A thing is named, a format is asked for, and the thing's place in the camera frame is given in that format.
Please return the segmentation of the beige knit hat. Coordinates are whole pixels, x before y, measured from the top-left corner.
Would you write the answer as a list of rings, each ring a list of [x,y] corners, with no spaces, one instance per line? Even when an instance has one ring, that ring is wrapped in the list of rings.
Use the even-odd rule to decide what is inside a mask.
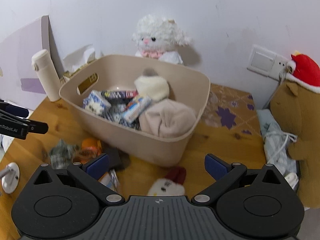
[[[148,107],[140,116],[141,131],[161,138],[177,138],[189,132],[197,120],[187,105],[165,99]]]

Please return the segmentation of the white round stand base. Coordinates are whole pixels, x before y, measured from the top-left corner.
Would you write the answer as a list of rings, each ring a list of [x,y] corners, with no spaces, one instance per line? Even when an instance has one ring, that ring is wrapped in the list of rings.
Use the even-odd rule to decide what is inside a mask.
[[[15,162],[9,163],[0,171],[0,178],[3,191],[6,194],[13,193],[17,189],[20,179],[19,166]]]

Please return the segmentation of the green patterned cloth bundle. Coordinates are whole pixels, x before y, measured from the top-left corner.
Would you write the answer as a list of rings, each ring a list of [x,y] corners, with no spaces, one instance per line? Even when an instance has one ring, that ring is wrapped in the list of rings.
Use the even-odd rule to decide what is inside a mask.
[[[60,139],[48,153],[52,168],[55,170],[67,168],[68,165],[73,163],[78,150],[78,145],[71,145]]]

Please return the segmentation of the red plush hat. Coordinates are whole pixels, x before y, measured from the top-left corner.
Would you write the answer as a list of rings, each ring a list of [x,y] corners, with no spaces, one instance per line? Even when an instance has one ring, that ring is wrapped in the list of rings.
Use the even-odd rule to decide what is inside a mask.
[[[319,65],[308,55],[295,52],[286,64],[285,79],[299,84],[307,90],[319,94]]]

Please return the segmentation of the cream thermos bottle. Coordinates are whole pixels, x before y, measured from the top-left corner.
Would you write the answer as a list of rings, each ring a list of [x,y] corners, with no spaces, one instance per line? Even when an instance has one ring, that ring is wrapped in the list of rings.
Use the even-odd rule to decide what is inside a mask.
[[[31,66],[35,70],[48,99],[51,102],[59,100],[61,81],[50,57],[49,51],[43,49],[34,54],[31,57]]]

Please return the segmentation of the dark brown wallet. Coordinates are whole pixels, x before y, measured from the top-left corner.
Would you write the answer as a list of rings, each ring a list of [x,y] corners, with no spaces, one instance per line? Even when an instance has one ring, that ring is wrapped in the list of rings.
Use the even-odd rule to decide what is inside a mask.
[[[117,148],[107,148],[105,153],[109,159],[109,170],[122,170],[124,168],[123,161]]]

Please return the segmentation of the gold tissue box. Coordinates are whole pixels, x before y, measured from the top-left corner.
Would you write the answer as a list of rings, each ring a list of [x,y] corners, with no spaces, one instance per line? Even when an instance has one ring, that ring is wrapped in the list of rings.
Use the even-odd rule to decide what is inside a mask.
[[[65,82],[69,81],[73,75],[81,68],[96,60],[95,48],[92,44],[86,45],[63,59],[65,72],[62,77]]]

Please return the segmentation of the orange snack bag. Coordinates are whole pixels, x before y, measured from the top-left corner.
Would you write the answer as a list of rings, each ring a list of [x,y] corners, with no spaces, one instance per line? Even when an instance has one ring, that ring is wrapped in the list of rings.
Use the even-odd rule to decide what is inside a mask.
[[[102,143],[96,138],[86,138],[81,146],[76,146],[73,162],[85,164],[102,154]]]

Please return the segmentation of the white fluffy sheep plush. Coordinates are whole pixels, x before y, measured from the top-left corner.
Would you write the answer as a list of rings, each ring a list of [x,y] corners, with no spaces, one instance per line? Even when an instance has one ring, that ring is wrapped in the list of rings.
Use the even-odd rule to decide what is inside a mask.
[[[141,18],[132,35],[136,43],[136,57],[183,64],[179,47],[189,46],[191,38],[172,19],[146,15]]]

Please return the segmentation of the light blue cloth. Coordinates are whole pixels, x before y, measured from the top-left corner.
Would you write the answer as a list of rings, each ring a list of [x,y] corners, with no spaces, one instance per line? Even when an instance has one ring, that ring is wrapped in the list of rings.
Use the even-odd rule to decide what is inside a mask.
[[[257,110],[257,116],[267,163],[273,164],[283,176],[291,172],[297,174],[297,163],[289,157],[287,148],[291,143],[295,143],[298,137],[283,132],[269,109]]]

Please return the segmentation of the white wall switch socket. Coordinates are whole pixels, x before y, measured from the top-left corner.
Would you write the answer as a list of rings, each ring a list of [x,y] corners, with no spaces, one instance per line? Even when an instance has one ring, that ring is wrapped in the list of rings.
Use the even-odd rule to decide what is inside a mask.
[[[288,61],[286,57],[254,44],[247,69],[279,81]]]

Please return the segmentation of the white charger plug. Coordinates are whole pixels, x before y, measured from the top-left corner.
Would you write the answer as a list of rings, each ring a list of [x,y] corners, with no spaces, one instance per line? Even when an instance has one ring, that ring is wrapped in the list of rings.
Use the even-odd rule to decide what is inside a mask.
[[[298,185],[299,185],[299,178],[296,173],[288,173],[285,177],[285,180],[288,182],[288,184],[291,186],[293,191],[297,191]]]

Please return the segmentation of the small white santa plush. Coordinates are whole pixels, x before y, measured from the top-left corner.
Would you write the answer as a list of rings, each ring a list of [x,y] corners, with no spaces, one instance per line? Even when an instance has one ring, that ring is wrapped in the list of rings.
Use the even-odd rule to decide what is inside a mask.
[[[173,167],[163,178],[157,179],[148,191],[148,196],[183,196],[187,171],[184,167]]]

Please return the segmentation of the beige plastic storage bin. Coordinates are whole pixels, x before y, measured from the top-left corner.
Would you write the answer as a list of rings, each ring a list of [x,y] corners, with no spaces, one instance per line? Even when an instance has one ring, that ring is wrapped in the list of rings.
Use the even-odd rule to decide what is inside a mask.
[[[172,167],[177,165],[194,128],[169,139],[127,128],[82,108],[91,90],[134,89],[134,81],[146,68],[154,69],[170,86],[170,99],[191,108],[200,119],[210,93],[209,78],[181,64],[171,64],[126,55],[107,55],[78,71],[60,88],[60,96],[82,129],[94,137],[149,163]]]

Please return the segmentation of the blue white tissue pack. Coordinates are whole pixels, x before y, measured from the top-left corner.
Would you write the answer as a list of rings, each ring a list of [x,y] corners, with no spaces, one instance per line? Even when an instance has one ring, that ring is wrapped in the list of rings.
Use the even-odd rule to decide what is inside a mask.
[[[111,104],[102,96],[100,91],[92,90],[89,96],[84,98],[82,107],[97,116],[104,117],[111,108]]]

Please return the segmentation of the brown capybara plush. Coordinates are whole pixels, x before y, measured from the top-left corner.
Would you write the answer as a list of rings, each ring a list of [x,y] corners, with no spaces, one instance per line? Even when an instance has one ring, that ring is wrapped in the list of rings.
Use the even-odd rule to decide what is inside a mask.
[[[283,82],[270,102],[281,130],[297,136],[287,148],[299,162],[298,196],[303,205],[319,208],[319,94],[291,81]]]

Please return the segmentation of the cream fluffy plush toy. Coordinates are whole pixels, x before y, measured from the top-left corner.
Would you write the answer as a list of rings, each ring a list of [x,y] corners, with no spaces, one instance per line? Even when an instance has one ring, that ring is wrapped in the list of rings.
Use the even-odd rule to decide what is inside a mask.
[[[169,97],[170,88],[167,80],[152,68],[143,70],[134,84],[137,92],[141,96],[148,96],[153,102],[159,102]]]

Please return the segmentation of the purple white board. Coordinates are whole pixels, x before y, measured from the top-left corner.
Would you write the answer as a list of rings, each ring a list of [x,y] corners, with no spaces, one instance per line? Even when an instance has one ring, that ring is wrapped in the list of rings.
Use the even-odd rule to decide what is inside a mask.
[[[63,65],[54,41],[48,15],[18,29],[1,42],[1,99],[35,110],[47,97],[31,57],[46,49],[58,75]]]

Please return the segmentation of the colourful snack box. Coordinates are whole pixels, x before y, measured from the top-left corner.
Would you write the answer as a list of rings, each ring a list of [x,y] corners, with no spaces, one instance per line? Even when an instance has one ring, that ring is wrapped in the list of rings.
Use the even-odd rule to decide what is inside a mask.
[[[151,103],[152,99],[149,96],[135,96],[123,112],[124,120],[128,123],[134,122]]]

